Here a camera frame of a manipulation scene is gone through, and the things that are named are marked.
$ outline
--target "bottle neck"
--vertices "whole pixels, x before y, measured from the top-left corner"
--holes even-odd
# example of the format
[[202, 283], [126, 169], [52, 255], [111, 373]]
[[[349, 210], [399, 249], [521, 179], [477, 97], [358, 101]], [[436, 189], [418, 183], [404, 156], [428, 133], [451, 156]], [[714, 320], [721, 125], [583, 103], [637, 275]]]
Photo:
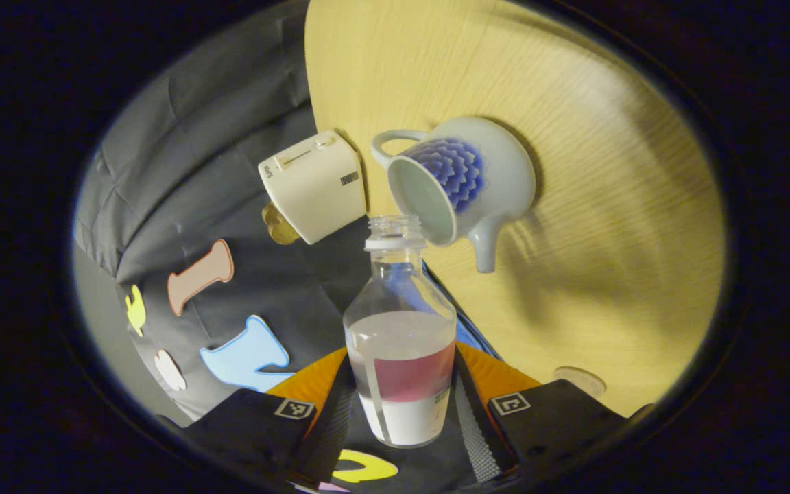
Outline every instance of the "bottle neck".
[[379, 250], [370, 253], [370, 268], [374, 278], [385, 278], [393, 273], [422, 272], [419, 249]]

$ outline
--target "clear plastic bottle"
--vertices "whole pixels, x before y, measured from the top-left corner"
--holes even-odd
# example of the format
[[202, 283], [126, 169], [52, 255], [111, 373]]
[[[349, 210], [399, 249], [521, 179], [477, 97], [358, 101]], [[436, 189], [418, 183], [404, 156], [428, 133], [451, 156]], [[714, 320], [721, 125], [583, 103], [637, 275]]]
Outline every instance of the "clear plastic bottle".
[[443, 429], [455, 310], [422, 273], [416, 216], [370, 219], [368, 284], [343, 314], [346, 347], [371, 430], [391, 447], [420, 447]]

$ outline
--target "wooden surface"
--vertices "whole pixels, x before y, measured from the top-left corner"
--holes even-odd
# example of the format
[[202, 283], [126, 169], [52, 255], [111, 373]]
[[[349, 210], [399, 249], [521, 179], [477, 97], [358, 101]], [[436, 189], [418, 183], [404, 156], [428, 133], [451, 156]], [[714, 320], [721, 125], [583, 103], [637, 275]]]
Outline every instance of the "wooden surface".
[[313, 0], [305, 46], [317, 126], [360, 151], [369, 215], [397, 212], [377, 132], [476, 115], [517, 134], [539, 196], [503, 228], [496, 272], [475, 271], [466, 240], [427, 263], [515, 368], [542, 382], [586, 369], [623, 415], [659, 400], [706, 334], [724, 263], [710, 165], [677, 110], [626, 62], [510, 3]]

